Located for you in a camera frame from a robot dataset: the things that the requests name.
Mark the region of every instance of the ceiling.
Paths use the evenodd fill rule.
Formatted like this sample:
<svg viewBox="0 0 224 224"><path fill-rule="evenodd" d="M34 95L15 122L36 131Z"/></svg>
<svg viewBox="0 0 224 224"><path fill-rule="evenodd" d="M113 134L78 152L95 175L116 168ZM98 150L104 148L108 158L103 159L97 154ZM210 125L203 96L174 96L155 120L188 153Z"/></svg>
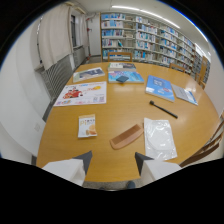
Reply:
<svg viewBox="0 0 224 224"><path fill-rule="evenodd" d="M127 9L117 9L111 8L112 5L120 5L120 6L128 6L134 7L138 9L142 9L145 11L149 11L155 13L157 15L166 18L173 23L177 24L180 29L175 28L177 31L181 32L187 38L189 38L193 43L197 43L200 48L205 53L205 56L211 60L209 52L209 46L200 32L195 28L195 26L189 22L184 16L180 13L175 11L170 6L163 4L156 0L70 0L70 2L75 3L76 5L79 4L83 6L84 9L87 10L88 13L95 13L95 12L106 12L106 11L117 11L117 12L130 12L136 13L140 15L144 15L147 17L154 18L158 21L166 23L164 20L159 19L158 17L154 17L149 14L145 14L143 12L134 11L134 10L127 10Z"/></svg>

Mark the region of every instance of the blue magazine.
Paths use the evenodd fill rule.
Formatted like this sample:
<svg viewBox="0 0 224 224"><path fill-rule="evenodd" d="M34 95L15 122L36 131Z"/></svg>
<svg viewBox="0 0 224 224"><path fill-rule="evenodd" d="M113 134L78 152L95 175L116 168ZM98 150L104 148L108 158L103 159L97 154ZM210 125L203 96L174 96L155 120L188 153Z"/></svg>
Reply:
<svg viewBox="0 0 224 224"><path fill-rule="evenodd" d="M149 75L146 84L146 93L174 102L171 83L165 79Z"/></svg>
<svg viewBox="0 0 224 224"><path fill-rule="evenodd" d="M109 83L119 83L116 79L121 76L128 77L125 83L144 83L144 79L137 72L130 71L109 71L108 72L108 82Z"/></svg>

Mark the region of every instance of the white wall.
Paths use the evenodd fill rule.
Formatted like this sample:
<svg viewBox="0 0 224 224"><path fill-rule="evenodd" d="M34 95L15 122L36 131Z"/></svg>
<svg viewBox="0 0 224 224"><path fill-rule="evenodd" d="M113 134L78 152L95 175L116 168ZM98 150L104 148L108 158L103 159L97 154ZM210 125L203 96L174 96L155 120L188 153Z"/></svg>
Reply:
<svg viewBox="0 0 224 224"><path fill-rule="evenodd" d="M100 43L100 17L96 15L94 18L90 18L87 21L87 25L90 30L89 33L89 43L90 43L90 54L101 55L101 43Z"/></svg>
<svg viewBox="0 0 224 224"><path fill-rule="evenodd" d="M31 164L32 154L20 146L0 123L0 153L4 159Z"/></svg>
<svg viewBox="0 0 224 224"><path fill-rule="evenodd" d="M210 42L208 44L211 54L211 65L205 92L220 116L224 109L224 70L214 47Z"/></svg>
<svg viewBox="0 0 224 224"><path fill-rule="evenodd" d="M0 151L3 158L31 164L37 156L50 103L40 74L37 26L32 23L9 51L0 71Z"/></svg>

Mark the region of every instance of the brochure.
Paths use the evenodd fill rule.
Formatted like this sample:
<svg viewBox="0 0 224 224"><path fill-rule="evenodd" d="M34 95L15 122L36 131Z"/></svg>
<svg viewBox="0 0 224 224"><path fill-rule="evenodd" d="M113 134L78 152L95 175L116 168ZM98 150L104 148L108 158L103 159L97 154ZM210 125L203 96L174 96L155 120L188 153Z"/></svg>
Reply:
<svg viewBox="0 0 224 224"><path fill-rule="evenodd" d="M116 79L121 76L127 77L127 81L125 83L144 83L144 79L137 72L129 72L129 71L110 71L108 72L108 82L109 83L119 83Z"/></svg>
<svg viewBox="0 0 224 224"><path fill-rule="evenodd" d="M109 63L108 71L132 71L136 72L136 67L131 63Z"/></svg>
<svg viewBox="0 0 224 224"><path fill-rule="evenodd" d="M96 78L105 75L102 68L92 68L81 72L75 72L73 74L73 82L80 82L86 79Z"/></svg>
<svg viewBox="0 0 224 224"><path fill-rule="evenodd" d="M54 106L73 106L106 103L107 83L92 82L67 85L60 93Z"/></svg>
<svg viewBox="0 0 224 224"><path fill-rule="evenodd" d="M176 86L174 84L171 84L173 87L173 90L176 94L176 97L182 100L186 100L189 103L193 103L194 105L198 105L197 101L194 98L194 95L191 91L188 91L184 88L181 88L179 86Z"/></svg>
<svg viewBox="0 0 224 224"><path fill-rule="evenodd" d="M149 75L146 84L146 93L174 102L171 83L165 79Z"/></svg>

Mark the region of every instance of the pamphlet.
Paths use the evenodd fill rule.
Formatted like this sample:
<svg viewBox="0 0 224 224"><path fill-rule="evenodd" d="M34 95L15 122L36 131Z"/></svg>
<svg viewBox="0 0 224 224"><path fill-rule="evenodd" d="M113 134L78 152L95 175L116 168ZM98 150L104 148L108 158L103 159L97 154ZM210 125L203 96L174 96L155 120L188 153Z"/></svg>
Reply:
<svg viewBox="0 0 224 224"><path fill-rule="evenodd" d="M91 82L67 85L60 93L54 106L72 106L106 103L106 82Z"/></svg>
<svg viewBox="0 0 224 224"><path fill-rule="evenodd" d="M79 82L79 81L83 81L86 79L91 79L91 78L96 78L99 76L103 76L105 75L104 71L102 70L102 68L92 68L92 69L88 69L85 71L81 71L81 72L75 72L73 74L73 82Z"/></svg>
<svg viewBox="0 0 224 224"><path fill-rule="evenodd" d="M119 83L116 81L121 76L127 77L127 81L125 83L144 83L144 79L137 72L129 72L129 71L110 71L108 72L108 82L109 83Z"/></svg>
<svg viewBox="0 0 224 224"><path fill-rule="evenodd" d="M146 93L174 102L171 83L165 79L149 75L146 84Z"/></svg>
<svg viewBox="0 0 224 224"><path fill-rule="evenodd" d="M186 100L189 103L193 103L194 105L198 105L198 103L195 100L194 95L191 91L181 88L179 86L176 86L174 84L171 84L171 85L173 87L173 90L174 90L177 98Z"/></svg>
<svg viewBox="0 0 224 224"><path fill-rule="evenodd" d="M109 63L108 71L132 71L136 72L136 67L131 63Z"/></svg>
<svg viewBox="0 0 224 224"><path fill-rule="evenodd" d="M95 114L79 116L78 138L97 136L95 120Z"/></svg>

